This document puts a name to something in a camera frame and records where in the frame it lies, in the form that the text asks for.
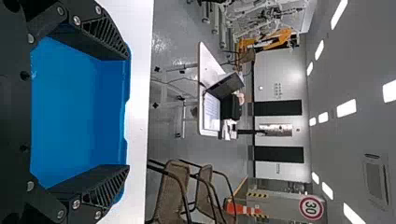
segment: desk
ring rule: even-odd
[[[203,42],[198,44],[198,133],[204,136],[218,137],[219,132],[205,130],[204,92],[216,84],[225,75],[224,70]]]

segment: orange traffic cone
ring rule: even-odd
[[[247,207],[242,204],[236,203],[236,214],[237,215],[262,215],[262,210],[260,208],[252,208],[252,207]],[[226,211],[230,215],[234,215],[234,209],[233,209],[233,203],[232,202],[227,202],[226,204]]]

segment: number 30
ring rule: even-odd
[[[310,215],[315,215],[318,211],[315,209],[318,207],[316,203],[306,202],[305,203],[305,212]]]

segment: table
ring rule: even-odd
[[[146,166],[149,126],[149,83],[154,0],[97,0],[132,50],[130,100],[125,110],[127,164],[125,191],[100,224],[141,224],[145,221]]]
[[[218,137],[219,132],[204,129],[204,92],[226,75],[219,63],[203,42],[198,44],[198,133],[203,136]]]

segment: sign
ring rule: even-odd
[[[315,197],[309,196],[300,201],[300,212],[308,220],[317,221],[323,217],[323,204]]]

